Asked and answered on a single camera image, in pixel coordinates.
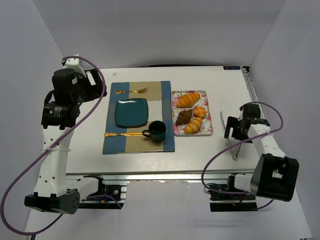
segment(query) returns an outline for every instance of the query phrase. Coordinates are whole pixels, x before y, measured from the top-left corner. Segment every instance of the dark teal square plate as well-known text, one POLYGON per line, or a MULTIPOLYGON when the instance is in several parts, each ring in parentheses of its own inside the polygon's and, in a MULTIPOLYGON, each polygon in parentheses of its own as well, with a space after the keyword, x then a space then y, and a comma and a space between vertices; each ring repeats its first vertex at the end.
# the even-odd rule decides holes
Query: dark teal square plate
POLYGON ((139 127, 147 124, 148 103, 145 98, 118 100, 115 106, 115 124, 118 127, 139 127))

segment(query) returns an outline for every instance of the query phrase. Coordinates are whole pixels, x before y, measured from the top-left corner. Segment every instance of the bread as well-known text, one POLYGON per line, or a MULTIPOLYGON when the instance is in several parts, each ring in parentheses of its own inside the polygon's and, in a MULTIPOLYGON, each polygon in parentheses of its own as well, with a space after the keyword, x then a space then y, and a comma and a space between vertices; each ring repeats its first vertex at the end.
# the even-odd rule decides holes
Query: bread
POLYGON ((207 114, 207 110, 202 107, 202 106, 197 106, 195 109, 194 109, 194 115, 196 117, 202 117, 204 118, 207 114))
POLYGON ((188 93, 183 95, 176 106, 178 108, 191 108, 200 98, 200 93, 188 93))
POLYGON ((192 110, 186 110, 186 111, 181 111, 179 112, 179 115, 176 119, 175 125, 180 126, 184 124, 190 123, 192 116, 192 110))
POLYGON ((201 128, 202 117, 198 116, 193 119, 184 129, 185 134, 193 134, 201 128))

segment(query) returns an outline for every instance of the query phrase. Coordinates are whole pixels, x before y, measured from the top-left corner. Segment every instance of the white wall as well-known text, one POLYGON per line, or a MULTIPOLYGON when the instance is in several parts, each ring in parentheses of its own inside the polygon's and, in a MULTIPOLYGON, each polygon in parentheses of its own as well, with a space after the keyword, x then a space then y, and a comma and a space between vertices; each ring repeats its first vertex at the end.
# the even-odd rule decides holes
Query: white wall
MULTIPOLYGON (((43 101, 62 57, 31 0, 2 1, 0 6, 0 197, 11 181, 42 152, 43 101)), ((29 209, 25 195, 36 183, 31 170, 9 194, 8 221, 24 230, 29 209)), ((4 240, 21 239, 0 221, 4 240)))
POLYGON ((63 55, 100 68, 250 65, 285 0, 33 0, 63 55))
MULTIPOLYGON (((283 114, 276 138, 300 163, 297 190, 314 239, 320 239, 319 16, 319 0, 287 0, 251 65, 260 100, 283 114)), ((279 123, 270 111, 267 117, 279 123)))

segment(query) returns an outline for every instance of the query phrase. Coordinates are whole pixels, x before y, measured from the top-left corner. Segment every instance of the gold fork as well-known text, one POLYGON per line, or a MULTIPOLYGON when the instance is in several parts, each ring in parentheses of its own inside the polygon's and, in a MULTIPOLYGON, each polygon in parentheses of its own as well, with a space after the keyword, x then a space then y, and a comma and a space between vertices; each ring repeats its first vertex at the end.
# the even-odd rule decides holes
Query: gold fork
POLYGON ((115 136, 142 136, 142 132, 127 132, 127 133, 111 133, 106 132, 104 136, 107 137, 115 137, 115 136))
POLYGON ((140 89, 138 91, 115 91, 116 94, 124 94, 124 93, 138 93, 138 94, 144 94, 148 91, 148 88, 140 89))

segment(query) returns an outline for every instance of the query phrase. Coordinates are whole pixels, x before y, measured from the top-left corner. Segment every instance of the mug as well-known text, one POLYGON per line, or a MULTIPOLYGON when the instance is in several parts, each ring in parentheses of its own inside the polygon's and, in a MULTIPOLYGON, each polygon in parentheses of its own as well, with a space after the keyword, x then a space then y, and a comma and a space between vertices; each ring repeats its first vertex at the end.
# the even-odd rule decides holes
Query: mug
POLYGON ((142 135, 150 138, 154 142, 162 142, 166 138, 167 127, 162 121, 153 121, 148 130, 143 130, 142 135))

